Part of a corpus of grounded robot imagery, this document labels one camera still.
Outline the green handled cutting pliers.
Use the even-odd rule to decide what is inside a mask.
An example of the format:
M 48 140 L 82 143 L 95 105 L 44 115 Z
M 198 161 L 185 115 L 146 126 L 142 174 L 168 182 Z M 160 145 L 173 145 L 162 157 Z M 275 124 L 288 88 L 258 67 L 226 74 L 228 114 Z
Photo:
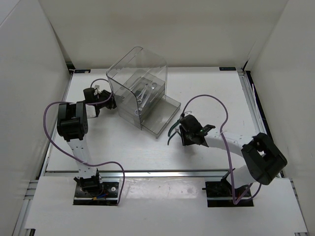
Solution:
M 181 131 L 180 131 L 180 119 L 178 119 L 169 129 L 168 131 L 168 137 L 170 138 L 172 135 L 174 136 L 175 134 L 178 134 L 180 137 L 182 136 Z

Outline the small ratchet wrench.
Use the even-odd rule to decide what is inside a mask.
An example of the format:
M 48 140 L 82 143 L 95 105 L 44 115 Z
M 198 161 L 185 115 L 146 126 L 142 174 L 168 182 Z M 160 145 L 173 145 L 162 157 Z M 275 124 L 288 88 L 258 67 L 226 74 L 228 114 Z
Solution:
M 146 92 L 147 88 L 148 88 L 148 84 L 145 84 L 144 88 L 141 90 L 139 95 L 136 97 L 138 104 L 142 103 L 142 99 L 143 99 L 143 96 L 145 95 L 145 92 Z

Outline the large ratchet wrench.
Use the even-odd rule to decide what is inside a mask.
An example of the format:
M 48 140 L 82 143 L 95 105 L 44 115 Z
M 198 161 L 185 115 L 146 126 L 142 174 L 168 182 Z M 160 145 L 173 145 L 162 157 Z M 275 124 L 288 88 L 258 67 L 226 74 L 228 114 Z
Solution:
M 143 96 L 143 99 L 142 99 L 142 103 L 141 104 L 137 103 L 138 108 L 134 112 L 136 116 L 142 115 L 142 111 L 143 111 L 144 107 L 146 106 L 146 103 L 149 100 L 149 97 L 151 96 L 151 94 L 155 90 L 156 86 L 157 86 L 157 83 L 155 83 L 155 82 L 148 84 L 148 88 L 147 88 L 145 95 Z

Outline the clear plastic drawer organizer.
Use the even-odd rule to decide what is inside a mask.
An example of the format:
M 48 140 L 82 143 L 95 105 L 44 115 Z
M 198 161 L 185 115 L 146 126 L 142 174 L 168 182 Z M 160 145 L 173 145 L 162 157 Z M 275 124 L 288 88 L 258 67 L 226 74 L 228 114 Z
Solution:
M 168 63 L 143 47 L 133 47 L 107 71 L 120 117 L 159 138 L 180 109 L 166 94 Z

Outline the green handled small pliers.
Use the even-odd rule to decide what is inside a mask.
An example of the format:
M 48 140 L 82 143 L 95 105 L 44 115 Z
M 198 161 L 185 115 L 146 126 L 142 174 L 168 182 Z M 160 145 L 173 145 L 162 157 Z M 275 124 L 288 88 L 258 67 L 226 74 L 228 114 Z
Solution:
M 170 144 L 170 141 L 172 140 L 172 138 L 174 138 L 176 135 L 179 135 L 181 137 L 181 134 L 179 132 L 174 132 L 172 135 L 170 135 L 170 137 L 168 138 L 167 141 L 167 145 Z

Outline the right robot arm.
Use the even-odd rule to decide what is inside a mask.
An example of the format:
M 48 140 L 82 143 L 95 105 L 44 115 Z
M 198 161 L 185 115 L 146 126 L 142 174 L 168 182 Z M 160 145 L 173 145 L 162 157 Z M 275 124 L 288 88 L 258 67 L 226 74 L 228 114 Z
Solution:
M 181 116 L 179 130 L 184 146 L 200 145 L 225 150 L 229 164 L 232 153 L 244 159 L 244 166 L 237 169 L 231 167 L 221 179 L 221 191 L 229 197 L 255 182 L 269 185 L 287 165 L 285 156 L 264 133 L 249 137 L 223 133 L 213 125 L 203 127 L 193 115 Z

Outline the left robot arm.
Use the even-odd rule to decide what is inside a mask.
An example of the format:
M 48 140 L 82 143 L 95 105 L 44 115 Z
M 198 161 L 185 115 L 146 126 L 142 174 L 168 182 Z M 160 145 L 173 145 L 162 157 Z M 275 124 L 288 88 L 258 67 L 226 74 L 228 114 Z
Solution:
M 88 166 L 92 160 L 87 144 L 88 118 L 96 118 L 100 109 L 115 109 L 112 92 L 100 91 L 98 87 L 83 90 L 85 100 L 62 103 L 58 107 L 57 132 L 64 138 L 75 157 L 78 176 L 74 178 L 79 187 L 93 197 L 102 195 L 103 183 L 96 167 Z

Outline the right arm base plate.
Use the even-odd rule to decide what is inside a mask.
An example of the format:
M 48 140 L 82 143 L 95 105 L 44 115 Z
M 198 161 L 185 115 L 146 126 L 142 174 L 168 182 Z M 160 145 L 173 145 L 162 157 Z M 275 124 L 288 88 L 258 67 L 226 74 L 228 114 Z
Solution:
M 232 192 L 221 182 L 219 177 L 206 177 L 205 185 L 202 187 L 202 190 L 206 193 L 207 207 L 254 207 L 253 200 L 251 199 L 252 193 L 250 190 L 244 195 L 238 204 L 234 204 Z

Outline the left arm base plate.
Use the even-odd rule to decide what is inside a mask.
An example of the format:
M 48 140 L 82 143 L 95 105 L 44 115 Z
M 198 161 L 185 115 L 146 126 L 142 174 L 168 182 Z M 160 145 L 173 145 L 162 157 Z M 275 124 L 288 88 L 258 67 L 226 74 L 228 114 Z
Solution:
M 121 183 L 121 178 L 119 177 L 103 178 L 101 189 L 94 193 L 83 191 L 77 183 L 72 204 L 74 206 L 116 206 L 120 195 Z

